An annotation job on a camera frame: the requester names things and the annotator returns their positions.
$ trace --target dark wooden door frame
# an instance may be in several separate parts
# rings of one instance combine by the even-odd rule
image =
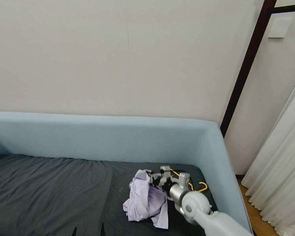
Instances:
[[[223,137],[225,137],[227,129],[232,120],[236,105],[239,101],[241,92],[248,78],[249,71],[258,52],[261,40],[263,38],[271,15],[276,13],[295,12],[295,5],[275,7],[275,4],[276,0],[265,0],[261,8],[254,32],[250,39],[245,58],[242,62],[230,101],[227,105],[227,109],[220,127]]]

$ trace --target crumpled fabric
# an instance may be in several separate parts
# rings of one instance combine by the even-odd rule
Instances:
[[[138,170],[129,184],[130,196],[123,210],[129,221],[151,218],[157,228],[168,229],[167,198],[165,193],[149,184],[146,170]]]

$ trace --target white curtain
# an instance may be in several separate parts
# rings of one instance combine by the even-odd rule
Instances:
[[[295,88],[241,184],[264,221],[295,236]]]

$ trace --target white wall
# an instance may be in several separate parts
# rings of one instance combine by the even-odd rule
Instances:
[[[0,0],[0,111],[221,122],[253,15],[253,0]]]
[[[295,4],[281,0],[277,6]],[[291,16],[285,38],[268,38],[275,17]],[[272,16],[225,137],[237,174],[244,174],[295,86],[295,13]]]

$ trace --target mattress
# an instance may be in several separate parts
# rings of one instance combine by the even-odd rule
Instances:
[[[159,171],[166,163],[129,163],[26,155],[0,156],[0,236],[205,235],[168,202],[169,229],[150,219],[128,222],[122,210],[138,169]],[[192,165],[171,164],[190,173],[195,189],[205,181]],[[203,192],[217,210],[210,190]]]

